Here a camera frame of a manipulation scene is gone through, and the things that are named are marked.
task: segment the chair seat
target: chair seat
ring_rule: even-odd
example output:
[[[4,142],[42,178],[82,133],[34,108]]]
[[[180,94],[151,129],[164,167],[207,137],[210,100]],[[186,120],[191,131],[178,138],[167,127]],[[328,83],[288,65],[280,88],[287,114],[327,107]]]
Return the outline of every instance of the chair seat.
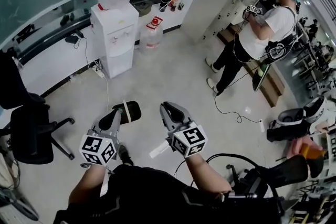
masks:
[[[47,164],[54,159],[51,132],[37,134],[37,126],[49,124],[48,106],[21,106],[11,115],[14,157],[22,163]]]

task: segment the black pants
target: black pants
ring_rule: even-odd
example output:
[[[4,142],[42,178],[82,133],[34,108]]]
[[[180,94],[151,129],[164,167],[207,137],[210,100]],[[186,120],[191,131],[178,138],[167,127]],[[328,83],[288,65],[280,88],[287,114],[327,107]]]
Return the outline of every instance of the black pants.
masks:
[[[225,46],[222,54],[213,65],[217,70],[220,70],[225,66],[222,78],[217,84],[217,91],[219,94],[221,94],[235,79],[237,73],[244,64],[243,62],[248,62],[250,59],[251,56],[243,49],[237,36],[235,41],[232,40]]]

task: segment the black office chair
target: black office chair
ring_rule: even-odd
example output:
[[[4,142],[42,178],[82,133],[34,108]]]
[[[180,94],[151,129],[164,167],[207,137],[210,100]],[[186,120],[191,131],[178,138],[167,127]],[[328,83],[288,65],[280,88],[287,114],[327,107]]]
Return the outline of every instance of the black office chair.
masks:
[[[54,144],[69,159],[74,159],[74,155],[67,153],[51,136],[52,132],[67,122],[74,124],[74,119],[67,118],[59,123],[50,123],[50,106],[44,104],[42,97],[27,92],[13,60],[0,52],[0,63],[3,62],[6,66],[0,72],[0,80],[6,84],[0,90],[0,105],[5,109],[20,106],[11,114],[10,128],[0,130],[0,136],[11,135],[14,157],[22,163],[47,164],[54,159]]]
[[[232,169],[235,186],[233,190],[237,194],[257,194],[263,198],[267,192],[266,182],[272,184],[274,188],[291,185],[306,181],[308,178],[308,166],[306,159],[302,155],[296,155],[285,162],[273,167],[247,170],[246,176],[239,179],[233,165],[227,165],[227,169]]]

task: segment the white marker cube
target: white marker cube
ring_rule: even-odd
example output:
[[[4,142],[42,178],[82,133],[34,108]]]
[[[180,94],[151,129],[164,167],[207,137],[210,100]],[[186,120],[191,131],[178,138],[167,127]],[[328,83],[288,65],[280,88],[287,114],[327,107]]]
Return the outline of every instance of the white marker cube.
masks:
[[[208,138],[198,125],[189,129],[173,133],[172,147],[180,152],[185,158],[203,151]]]
[[[103,166],[117,153],[112,139],[91,135],[83,136],[79,152],[86,162]]]

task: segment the person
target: person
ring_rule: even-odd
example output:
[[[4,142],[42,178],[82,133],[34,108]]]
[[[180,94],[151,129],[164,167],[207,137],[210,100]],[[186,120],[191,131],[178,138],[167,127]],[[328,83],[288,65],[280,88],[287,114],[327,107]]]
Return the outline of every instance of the person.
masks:
[[[306,22],[307,22],[307,20],[308,20],[308,17],[302,17],[300,20],[299,20],[299,23],[304,27],[305,26],[305,24],[306,24]]]
[[[313,20],[313,24],[305,27],[305,29],[308,30],[308,37],[309,37],[309,41],[311,42],[314,38],[316,38],[316,33],[319,30],[319,28],[317,27],[317,20],[314,19]]]
[[[118,153],[123,164],[110,173],[107,193],[100,197],[106,168],[92,165],[71,192],[68,208],[57,212],[54,224],[113,223],[132,218],[133,221],[167,219],[170,222],[208,217],[224,220],[231,219],[230,215],[245,222],[252,215],[262,215],[266,221],[262,223],[276,223],[270,222],[270,218],[280,220],[276,214],[267,215],[272,210],[267,210],[266,199],[245,199],[247,204],[243,208],[229,199],[225,206],[220,206],[223,194],[232,188],[200,154],[185,159],[196,189],[166,172],[134,166],[123,145]]]
[[[225,66],[219,83],[207,78],[208,86],[217,95],[230,85],[243,64],[251,59],[258,60],[265,54],[269,41],[280,41],[292,34],[296,24],[297,1],[279,0],[280,7],[269,10],[264,16],[247,15],[249,24],[225,46],[220,57],[215,62],[205,59],[215,73]]]

